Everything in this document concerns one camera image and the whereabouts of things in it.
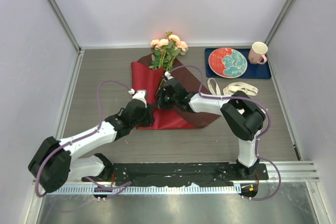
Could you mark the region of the dark red wrapping paper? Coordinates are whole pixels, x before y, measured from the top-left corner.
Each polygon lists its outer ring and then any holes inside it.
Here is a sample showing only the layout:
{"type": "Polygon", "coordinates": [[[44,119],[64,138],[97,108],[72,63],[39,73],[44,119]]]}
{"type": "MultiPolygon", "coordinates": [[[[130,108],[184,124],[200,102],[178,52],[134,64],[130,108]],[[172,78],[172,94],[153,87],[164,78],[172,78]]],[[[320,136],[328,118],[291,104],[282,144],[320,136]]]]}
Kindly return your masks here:
{"type": "Polygon", "coordinates": [[[163,68],[152,70],[151,55],[141,57],[131,63],[131,80],[134,90],[145,90],[146,101],[152,105],[154,123],[148,127],[138,127],[139,130],[189,130],[207,127],[219,118],[210,113],[192,112],[187,99],[198,93],[201,82],[179,60],[175,60],[172,76],[181,86],[174,93],[172,88],[163,90],[163,68]]]}

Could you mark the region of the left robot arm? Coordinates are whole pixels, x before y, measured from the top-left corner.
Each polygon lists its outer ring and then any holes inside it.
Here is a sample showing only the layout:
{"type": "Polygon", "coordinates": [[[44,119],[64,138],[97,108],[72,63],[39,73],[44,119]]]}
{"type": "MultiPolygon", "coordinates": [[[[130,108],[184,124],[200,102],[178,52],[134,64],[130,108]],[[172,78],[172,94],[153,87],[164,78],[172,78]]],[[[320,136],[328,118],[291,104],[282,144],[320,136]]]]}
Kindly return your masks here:
{"type": "Polygon", "coordinates": [[[117,114],[107,117],[99,125],[78,135],[55,139],[46,138],[28,170],[36,178],[36,187],[53,193],[69,180],[82,179],[105,182],[111,179],[113,164],[101,153],[84,158],[83,155],[130,134],[138,126],[154,123],[150,104],[134,99],[117,114]]]}

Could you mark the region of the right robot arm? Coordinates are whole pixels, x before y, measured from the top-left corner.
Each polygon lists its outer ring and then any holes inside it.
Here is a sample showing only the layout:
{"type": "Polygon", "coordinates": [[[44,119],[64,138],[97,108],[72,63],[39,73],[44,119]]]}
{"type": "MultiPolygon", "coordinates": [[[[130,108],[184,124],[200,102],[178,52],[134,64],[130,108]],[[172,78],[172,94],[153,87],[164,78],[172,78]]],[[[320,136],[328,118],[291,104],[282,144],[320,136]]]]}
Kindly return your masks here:
{"type": "Polygon", "coordinates": [[[209,113],[223,116],[232,133],[238,138],[237,173],[250,179],[256,173],[257,136],[263,128],[265,113],[241,91],[233,95],[207,95],[189,92],[174,77],[165,77],[157,102],[160,109],[179,108],[188,113],[209,113]]]}

